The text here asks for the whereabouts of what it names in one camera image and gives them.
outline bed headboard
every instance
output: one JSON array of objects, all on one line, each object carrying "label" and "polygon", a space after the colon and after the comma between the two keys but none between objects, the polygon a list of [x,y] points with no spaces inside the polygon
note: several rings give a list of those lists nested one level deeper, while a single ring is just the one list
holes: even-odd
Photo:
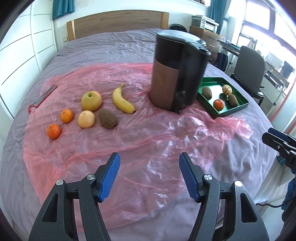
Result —
[{"label": "bed headboard", "polygon": [[68,40],[93,34],[143,28],[168,28],[168,12],[120,10],[101,12],[67,22]]}]

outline gray bed sheet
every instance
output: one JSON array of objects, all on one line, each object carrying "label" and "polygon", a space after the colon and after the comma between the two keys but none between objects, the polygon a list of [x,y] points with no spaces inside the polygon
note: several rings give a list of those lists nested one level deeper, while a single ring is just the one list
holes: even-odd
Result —
[{"label": "gray bed sheet", "polygon": [[[22,144],[29,116],[27,108],[40,96],[44,81],[88,64],[153,62],[156,31],[158,29],[103,33],[71,41],[56,54],[32,86],[12,123],[0,166],[0,194],[19,233],[28,237],[41,207],[22,159]],[[226,182],[241,180],[254,197],[276,155],[261,141],[271,123],[256,102],[225,73],[208,64],[205,76],[224,77],[248,99],[249,106],[234,115],[244,116],[254,132],[249,140],[235,134],[221,156],[214,160],[209,173]],[[187,240],[197,213],[196,203],[184,192],[151,215],[110,229],[109,233],[113,241]]]}]

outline green tray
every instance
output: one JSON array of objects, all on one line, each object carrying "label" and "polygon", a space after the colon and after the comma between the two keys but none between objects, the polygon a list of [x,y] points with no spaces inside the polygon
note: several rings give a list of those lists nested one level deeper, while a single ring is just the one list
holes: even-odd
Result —
[{"label": "green tray", "polygon": [[[232,88],[232,94],[235,95],[239,105],[237,107],[231,107],[228,102],[227,96],[222,92],[222,86],[229,85]],[[208,86],[212,91],[212,98],[207,100],[202,95],[203,87]],[[224,101],[224,108],[221,111],[217,111],[213,107],[213,102],[217,99],[222,99]],[[215,119],[217,117],[224,117],[230,114],[233,114],[239,110],[246,108],[249,104],[248,100],[236,89],[234,88],[227,80],[222,77],[203,77],[200,87],[198,89],[198,94],[196,100],[204,107],[204,109]]]}]

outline teal curtain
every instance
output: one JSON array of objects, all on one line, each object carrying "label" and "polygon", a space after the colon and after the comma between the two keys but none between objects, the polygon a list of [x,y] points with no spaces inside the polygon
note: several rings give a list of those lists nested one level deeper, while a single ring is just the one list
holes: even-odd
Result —
[{"label": "teal curtain", "polygon": [[74,0],[54,0],[52,20],[74,12]]},{"label": "teal curtain", "polygon": [[222,18],[224,17],[226,2],[227,0],[211,0],[211,5],[209,7],[208,17],[219,23],[217,34],[220,34],[222,27]]}]

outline white printer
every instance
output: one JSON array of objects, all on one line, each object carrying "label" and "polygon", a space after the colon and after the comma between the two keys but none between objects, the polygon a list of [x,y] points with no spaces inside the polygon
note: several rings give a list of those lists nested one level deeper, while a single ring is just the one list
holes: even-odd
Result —
[{"label": "white printer", "polygon": [[213,19],[210,19],[203,15],[194,15],[192,16],[191,26],[204,28],[213,33],[217,33],[219,23],[216,23]]}]

